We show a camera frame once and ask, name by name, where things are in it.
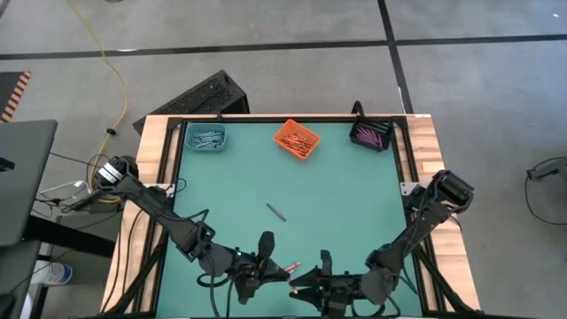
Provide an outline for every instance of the gray floor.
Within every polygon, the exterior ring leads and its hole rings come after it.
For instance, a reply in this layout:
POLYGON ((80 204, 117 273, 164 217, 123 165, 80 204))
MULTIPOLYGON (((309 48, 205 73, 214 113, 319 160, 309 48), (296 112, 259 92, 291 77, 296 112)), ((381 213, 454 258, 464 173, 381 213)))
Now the gray floor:
MULTIPOLYGON (((108 50, 219 44, 384 39, 372 0, 75 1, 108 50)), ((564 1, 387 1, 397 39, 567 33, 564 1)), ((63 0, 12 1, 0 19, 0 53, 93 51, 63 0)), ((490 314, 564 317, 565 227, 542 224, 524 204, 524 171, 567 154, 567 42, 400 47, 417 113, 431 113, 447 168, 477 189, 462 217, 483 309, 490 314)), ((136 154, 130 123, 219 69, 248 93, 254 113, 399 113, 385 47, 112 58, 130 111, 111 154, 136 154)), ((31 71, 16 121, 56 119, 54 152, 86 160, 120 114, 118 80, 98 58, 0 61, 31 71)), ((51 158, 43 187, 82 179, 80 164, 51 158)), ((567 188, 531 186, 534 208, 567 222, 567 188)), ((100 264, 93 272, 108 267, 100 264)), ((45 318, 94 315, 102 283, 52 289, 45 318)))

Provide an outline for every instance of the wooden table edge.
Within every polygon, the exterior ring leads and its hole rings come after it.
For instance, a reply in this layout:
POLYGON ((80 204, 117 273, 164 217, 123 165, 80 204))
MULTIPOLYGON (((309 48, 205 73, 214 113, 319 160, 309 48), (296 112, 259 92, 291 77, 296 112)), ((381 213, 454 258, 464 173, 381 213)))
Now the wooden table edge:
MULTIPOLYGON (((356 114, 341 114, 341 113, 287 113, 287 114, 223 114, 224 119, 257 119, 257 118, 282 118, 282 117, 300 117, 300 118, 345 118, 355 117, 356 114)), ((444 168, 443 159, 441 156, 439 142, 435 128, 433 126, 432 118, 429 114, 367 114, 367 117, 406 117, 408 121, 408 131, 412 142, 412 151, 414 154, 417 173, 420 182, 427 183, 431 177, 440 169, 444 168)), ((146 117, 144 132, 142 134, 136 162, 140 171, 140 180, 143 183, 155 183, 159 163, 161 160, 161 153, 166 136, 166 127, 169 118, 184 118, 184 119, 217 119, 216 114, 183 114, 183 115, 149 115, 146 117)), ((175 138, 178 132, 175 132, 172 138, 172 147, 170 148, 170 156, 168 157, 166 169, 166 183, 170 183, 171 174, 173 171, 172 162, 175 155, 175 146, 177 139, 175 138)), ((400 159, 406 180, 408 179, 408 158, 405 153, 405 145, 403 140, 398 138, 398 146, 400 152, 400 159)), ((113 306, 122 294, 123 283, 126 283, 128 288, 137 272, 140 269, 140 262, 142 258, 142 250, 144 248, 146 232, 148 230, 149 219, 146 214, 142 214, 136 221, 134 230, 132 231, 132 242, 130 244, 130 256, 128 265, 124 264, 126 258, 126 251, 128 245, 128 233, 132 229, 132 224, 138 212, 137 206, 128 202, 124 209, 124 214, 121 220, 121 236, 120 241, 120 267, 116 269, 118 261, 118 249, 114 250, 113 260, 109 270, 108 278, 106 281, 105 294, 103 297, 103 304, 108 299, 111 289, 113 288, 114 278, 118 271, 117 282, 114 287, 114 292, 108 302, 106 309, 113 306), (128 277, 124 281, 124 274, 128 269, 128 277)), ((156 238, 159 236, 159 231, 156 231, 153 245, 156 244, 156 238)), ((478 296, 472 280, 470 272, 470 265, 467 259, 467 253, 462 241, 462 234, 456 224, 447 221, 441 224, 431 235, 433 247, 438 260, 438 267, 441 273, 446 277, 447 281, 454 287, 455 291, 462 297, 463 301, 473 308, 479 308, 478 296), (459 260, 460 265, 458 268, 451 267, 453 260, 459 260)), ((431 284, 431 278, 428 276, 427 271, 422 267, 423 280, 426 290, 427 304, 430 310, 435 310, 435 297, 431 284)), ((144 287, 144 297, 142 302, 142 311, 150 309, 150 299, 153 289, 153 278, 155 276, 155 268, 148 276, 146 285, 144 287)))

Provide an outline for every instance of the wire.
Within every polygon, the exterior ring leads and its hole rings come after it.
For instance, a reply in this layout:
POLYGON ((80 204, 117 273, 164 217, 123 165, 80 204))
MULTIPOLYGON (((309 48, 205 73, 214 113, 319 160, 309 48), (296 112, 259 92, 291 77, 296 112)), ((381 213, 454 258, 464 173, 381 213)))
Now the wire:
POLYGON ((409 248, 409 243, 414 241, 414 238, 416 236, 417 233, 417 229, 419 228, 419 222, 421 221, 421 215, 423 212, 423 206, 425 204, 425 198, 428 195, 428 190, 430 189, 431 183, 429 185, 427 185, 427 187, 425 188, 425 191, 423 192, 423 196, 422 196, 422 200, 419 203, 419 208, 417 209, 416 212, 416 219, 417 219, 417 223, 416 223, 416 227, 414 228, 414 231, 412 232, 411 237, 409 238, 408 242, 406 243, 404 250, 403 250, 403 254, 402 254, 402 261, 401 261, 401 269, 404 272, 404 276, 408 279, 408 281, 406 282, 406 284, 408 285, 409 289, 412 290, 412 292, 415 292, 417 294, 417 289, 416 286, 414 285, 414 283, 412 283, 411 281, 409 281, 409 275, 408 275, 408 270, 406 269, 406 261, 405 261, 405 256, 406 253, 408 252, 408 248, 409 248))
POLYGON ((132 243, 132 234, 134 233, 134 226, 136 226, 136 222, 138 221, 138 218, 140 217, 141 214, 142 214, 142 209, 140 209, 138 211, 138 214, 136 214, 136 218, 134 218, 134 221, 132 222, 132 228, 130 228, 130 233, 128 234, 128 243, 126 248, 126 269, 124 270, 124 282, 122 284, 122 294, 124 294, 126 290, 126 278, 128 277, 128 263, 130 260, 130 244, 132 243))
POLYGON ((180 192, 180 191, 183 191, 183 190, 185 190, 185 188, 187 187, 187 181, 186 181, 184 178, 181 178, 181 177, 177 178, 177 182, 178 182, 178 183, 179 183, 179 181, 183 181, 184 184, 183 184, 183 187, 182 187, 180 190, 176 190, 175 193, 178 193, 178 192, 180 192))
POLYGON ((404 271, 404 276, 399 276, 399 278, 401 279, 402 282, 404 282, 409 289, 411 289, 412 292, 414 292, 414 294, 418 294, 417 293, 417 289, 416 286, 414 285, 414 283, 409 279, 408 276, 408 270, 405 267, 402 267, 402 270, 404 271))
POLYGON ((12 294, 16 289, 18 289, 18 287, 23 284, 26 280, 28 280, 29 278, 31 278, 33 275, 35 275, 36 273, 38 273, 39 271, 41 271, 42 269, 49 267, 53 262, 56 262, 58 260, 60 260, 61 258, 63 258, 65 255, 67 255, 70 252, 74 252, 74 249, 69 249, 68 251, 60 254, 59 256, 57 256, 55 259, 53 259, 52 261, 48 262, 47 265, 39 268, 38 270, 34 271, 31 275, 26 276, 24 279, 20 280, 19 283, 17 283, 11 290, 10 290, 10 294, 12 294))
POLYGON ((73 195, 71 195, 71 196, 68 196, 68 197, 66 197, 66 198, 50 198, 49 196, 45 195, 45 191, 43 191, 43 192, 38 193, 38 195, 41 195, 41 196, 47 198, 48 200, 41 200, 41 199, 39 199, 39 198, 36 198, 35 200, 36 200, 36 201, 39 201, 39 202, 41 202, 41 203, 44 203, 44 204, 46 204, 46 205, 48 205, 48 206, 57 207, 57 208, 59 208, 59 209, 61 209, 62 206, 63 206, 64 208, 68 208, 68 207, 70 207, 69 205, 61 205, 61 202, 66 201, 66 200, 69 200, 69 199, 71 199, 71 198, 74 198, 75 196, 79 195, 80 192, 84 191, 84 189, 85 189, 86 187, 87 187, 87 185, 86 185, 86 184, 83 184, 80 190, 78 190, 75 194, 73 194, 73 195))
POLYGON ((113 288, 111 288, 110 293, 108 294, 108 298, 106 299, 105 304, 103 305, 103 308, 101 310, 101 312, 104 313, 104 311, 106 310, 106 306, 108 306, 108 302, 110 301, 110 298, 113 296, 114 294, 114 288, 116 288, 116 282, 118 281, 118 269, 120 269, 120 237, 122 236, 122 225, 120 225, 120 227, 118 228, 118 241, 116 243, 118 243, 118 258, 116 261, 116 270, 114 272, 114 280, 113 280, 113 288))
MULTIPOLYGON (((83 24, 83 26, 85 26, 87 28, 87 31, 89 31, 90 36, 92 36, 92 39, 95 41, 95 43, 98 46, 98 50, 100 51, 100 57, 102 58, 102 60, 114 71, 114 73, 116 74, 116 76, 118 76, 118 78, 120 79, 120 83, 122 84, 122 91, 124 94, 124 106, 122 107, 122 113, 120 114, 120 116, 118 117, 118 119, 116 120, 116 122, 114 122, 114 125, 111 127, 112 131, 115 131, 116 128, 120 125, 120 123, 122 122, 122 119, 124 118, 124 115, 126 114, 126 111, 128 110, 128 87, 126 85, 126 82, 124 82, 124 79, 122 78, 122 74, 120 74, 120 72, 116 69, 116 67, 114 67, 110 61, 108 60, 108 58, 106 57, 105 54, 105 50, 103 49, 102 44, 100 43, 100 41, 98 41, 97 36, 95 35, 94 31, 92 30, 92 28, 90 28, 89 23, 87 22, 87 20, 85 20, 82 15, 79 13, 79 11, 77 11, 77 9, 71 4, 71 2, 69 0, 65 0, 65 2, 67 3, 67 5, 69 6, 69 8, 71 8, 71 10, 73 10, 74 14, 77 15, 77 18, 79 18, 79 20, 81 21, 81 23, 83 24)), ((106 138, 103 141, 103 143, 100 145, 100 150, 98 150, 99 154, 104 154, 105 153, 105 148, 106 148, 106 144, 108 143, 108 140, 110 139, 111 133, 109 133, 110 129, 106 130, 106 138)), ((98 164, 98 160, 100 159, 99 156, 96 156, 95 158, 95 162, 94 162, 94 166, 96 166, 98 164)), ((94 179, 95 179, 95 169, 93 168, 91 170, 90 173, 90 179, 87 180, 87 183, 89 183, 89 186, 91 187, 91 189, 93 188, 94 184, 94 179)), ((118 201, 120 201, 120 199, 102 199, 100 198, 98 201, 103 202, 103 203, 107 203, 107 204, 113 204, 113 203, 117 203, 118 201)))
POLYGON ((227 293, 227 313, 225 316, 226 318, 230 318, 230 295, 232 293, 232 286, 234 285, 234 280, 236 279, 237 276, 233 277, 229 283, 229 292, 227 293))
POLYGON ((219 309, 216 307, 216 301, 214 300, 214 262, 213 259, 211 258, 211 256, 209 255, 209 253, 207 251, 204 251, 203 254, 205 255, 206 259, 209 262, 209 265, 211 265, 211 270, 213 272, 211 276, 211 283, 210 283, 210 287, 209 287, 209 299, 211 300, 211 307, 213 308, 213 313, 214 316, 217 319, 221 318, 221 314, 219 313, 219 309))
POLYGON ((193 214, 193 215, 191 215, 191 216, 189 216, 189 217, 174 217, 174 216, 169 216, 169 215, 166 215, 166 214, 161 214, 161 217, 163 217, 163 218, 165 218, 165 219, 168 219, 168 220, 170 220, 170 221, 185 222, 185 221, 190 221, 190 220, 192 220, 192 219, 195 218, 195 217, 199 217, 200 215, 204 215, 204 217, 203 217, 203 219, 202 219, 202 220, 204 221, 205 218, 209 215, 209 210, 208 210, 208 208, 207 208, 207 209, 203 209, 202 211, 200 211, 200 212, 198 212, 198 213, 196 213, 196 214, 193 214))
MULTIPOLYGON (((551 158, 551 159, 543 160, 543 161, 541 161, 540 163, 536 164, 531 170, 535 170, 535 169, 537 169, 538 167, 540 167, 541 165, 546 164, 546 163, 548 163, 548 162, 550 162, 550 161, 552 161, 552 160, 561 160, 561 159, 564 159, 564 158, 565 158, 564 156, 559 156, 559 157, 554 157, 554 158, 551 158)), ((545 220, 545 219, 539 217, 536 213, 533 212, 532 205, 530 205, 530 200, 529 200, 529 198, 528 198, 528 180, 529 180, 529 179, 530 179, 529 176, 526 176, 526 177, 525 177, 525 181, 524 181, 524 197, 525 197, 525 204, 527 205, 528 210, 530 211, 530 214, 532 214, 533 217, 537 218, 537 219, 540 220, 541 222, 544 222, 544 223, 549 224, 549 225, 553 225, 553 226, 565 226, 565 225, 567 225, 567 222, 551 222, 551 221, 547 221, 547 220, 545 220)))
POLYGON ((231 299, 231 294, 232 294, 232 286, 234 285, 235 280, 237 280, 238 276, 240 275, 245 275, 245 273, 239 272, 236 273, 232 279, 230 279, 230 284, 229 284, 229 292, 227 293, 227 312, 226 312, 226 318, 230 318, 230 299, 231 299))
POLYGON ((396 302, 396 300, 394 300, 392 298, 392 296, 388 296, 387 298, 392 303, 392 306, 394 308, 396 308, 396 315, 387 315, 386 318, 397 318, 397 317, 399 317, 401 315, 400 306, 398 306, 398 303, 396 302))
POLYGON ((456 217, 454 217, 454 216, 449 216, 449 219, 450 219, 451 221, 453 221, 455 224, 457 224, 457 226, 459 226, 459 230, 462 231, 461 222, 459 222, 459 220, 458 220, 456 217))
POLYGON ((98 167, 98 166, 96 166, 96 165, 92 165, 92 164, 90 164, 90 163, 87 163, 86 161, 82 161, 82 160, 79 160, 79 159, 73 159, 73 158, 70 158, 70 157, 67 157, 67 156, 63 156, 63 155, 56 154, 56 153, 54 153, 54 152, 50 152, 50 154, 53 155, 53 156, 57 156, 57 157, 59 157, 59 158, 61 158, 61 159, 71 160, 71 161, 73 161, 73 162, 81 163, 81 164, 84 164, 84 165, 87 165, 87 166, 98 167))

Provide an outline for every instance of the metal bracket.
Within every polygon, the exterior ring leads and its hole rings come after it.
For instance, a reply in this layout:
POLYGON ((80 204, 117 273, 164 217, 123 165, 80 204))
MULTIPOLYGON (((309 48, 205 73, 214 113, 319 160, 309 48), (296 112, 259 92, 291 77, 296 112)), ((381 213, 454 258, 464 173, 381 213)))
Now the metal bracket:
POLYGON ((400 183, 401 196, 409 195, 417 185, 419 185, 417 182, 400 183))

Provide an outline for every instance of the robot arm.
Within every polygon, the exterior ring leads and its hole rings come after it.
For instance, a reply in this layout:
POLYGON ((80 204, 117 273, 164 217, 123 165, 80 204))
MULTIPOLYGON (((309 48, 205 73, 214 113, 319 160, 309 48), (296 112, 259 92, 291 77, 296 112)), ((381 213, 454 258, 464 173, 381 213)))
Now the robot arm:
MULTIPOLYGON (((474 189, 448 170, 439 171, 427 188, 417 186, 404 198, 407 214, 415 219, 393 242, 370 253, 366 259, 369 272, 364 275, 332 275, 331 258, 322 251, 322 268, 315 267, 291 281, 294 286, 307 287, 290 297, 313 304, 331 319, 343 318, 346 306, 354 300, 369 300, 384 305, 395 290, 403 261, 440 223, 452 213, 462 213, 473 199, 474 189)), ((381 315, 384 307, 376 315, 381 315)))
POLYGON ((210 276, 228 274, 235 280, 239 301, 245 304, 265 283, 285 282, 289 273, 269 257, 275 241, 274 234, 264 232, 258 253, 243 253, 236 248, 212 241, 215 232, 203 221, 182 218, 169 209, 165 190, 145 187, 137 178, 136 163, 130 157, 114 157, 95 174, 95 194, 113 194, 129 199, 159 223, 169 234, 180 254, 199 266, 210 276))

